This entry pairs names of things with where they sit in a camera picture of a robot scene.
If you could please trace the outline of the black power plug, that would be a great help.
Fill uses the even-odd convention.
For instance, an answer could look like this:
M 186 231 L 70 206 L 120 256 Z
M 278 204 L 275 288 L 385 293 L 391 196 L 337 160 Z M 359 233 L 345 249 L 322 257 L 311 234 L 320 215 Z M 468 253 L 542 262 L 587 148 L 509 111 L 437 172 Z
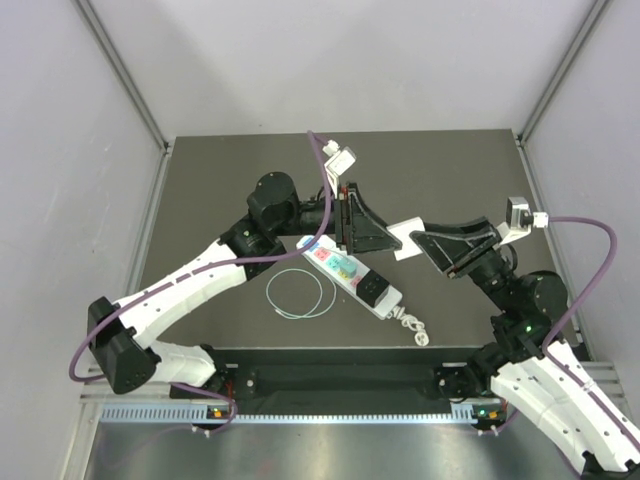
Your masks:
M 389 291 L 390 283 L 374 270 L 369 270 L 356 286 L 356 297 L 376 308 Z

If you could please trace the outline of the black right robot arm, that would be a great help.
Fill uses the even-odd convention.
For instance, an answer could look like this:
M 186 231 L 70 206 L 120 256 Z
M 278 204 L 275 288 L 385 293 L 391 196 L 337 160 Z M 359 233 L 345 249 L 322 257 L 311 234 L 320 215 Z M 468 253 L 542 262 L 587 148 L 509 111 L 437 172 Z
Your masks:
M 461 367 L 439 367 L 434 383 L 450 400 L 496 396 L 525 416 L 570 462 L 582 479 L 636 479 L 639 429 L 607 397 L 575 356 L 562 330 L 609 269 L 617 236 L 607 224 L 576 217 L 603 230 L 609 250 L 574 301 L 552 271 L 517 275 L 499 248 L 509 227 L 486 218 L 460 225 L 425 224 L 411 241 L 451 279 L 469 277 L 499 309 L 493 342 Z

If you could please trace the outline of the teal plug adapter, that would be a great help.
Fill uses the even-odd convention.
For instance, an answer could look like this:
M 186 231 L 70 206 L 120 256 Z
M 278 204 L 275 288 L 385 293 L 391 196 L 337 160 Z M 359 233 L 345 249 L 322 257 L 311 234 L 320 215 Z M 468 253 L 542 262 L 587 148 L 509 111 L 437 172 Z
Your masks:
M 348 258 L 340 257 L 337 263 L 338 273 L 345 279 L 352 279 L 357 273 L 357 264 Z

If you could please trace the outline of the white cube charger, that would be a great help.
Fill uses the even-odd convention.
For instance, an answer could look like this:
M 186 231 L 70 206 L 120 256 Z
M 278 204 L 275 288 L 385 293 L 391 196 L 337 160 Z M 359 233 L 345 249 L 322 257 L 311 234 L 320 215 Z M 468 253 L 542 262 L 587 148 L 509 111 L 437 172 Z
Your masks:
M 410 234 L 414 232 L 424 232 L 424 222 L 420 217 L 414 217 L 387 227 L 387 231 L 400 241 L 400 248 L 393 254 L 396 261 L 403 261 L 420 255 L 422 250 L 411 239 Z

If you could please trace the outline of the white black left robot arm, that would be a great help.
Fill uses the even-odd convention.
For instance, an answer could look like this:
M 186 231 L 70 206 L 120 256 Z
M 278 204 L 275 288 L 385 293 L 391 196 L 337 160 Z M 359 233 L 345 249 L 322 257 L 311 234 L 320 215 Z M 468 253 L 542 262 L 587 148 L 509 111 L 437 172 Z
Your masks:
M 247 198 L 248 212 L 192 261 L 164 279 L 116 302 L 101 297 L 88 309 L 88 348 L 102 378 L 118 395 L 148 382 L 178 383 L 216 396 L 227 374 L 212 347 L 181 346 L 159 337 L 215 296 L 251 281 L 278 261 L 308 252 L 287 251 L 284 236 L 333 236 L 349 255 L 394 251 L 400 239 L 348 183 L 339 193 L 324 185 L 320 199 L 299 199 L 284 172 L 264 175 Z

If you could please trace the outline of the white multicolour power strip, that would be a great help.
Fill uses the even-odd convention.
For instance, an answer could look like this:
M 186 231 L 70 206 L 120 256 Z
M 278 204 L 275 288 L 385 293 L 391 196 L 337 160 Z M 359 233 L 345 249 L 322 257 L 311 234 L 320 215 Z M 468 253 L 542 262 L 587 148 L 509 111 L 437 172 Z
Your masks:
M 303 257 L 380 320 L 390 318 L 401 303 L 402 293 L 386 278 L 340 251 L 326 235 L 313 242 Z

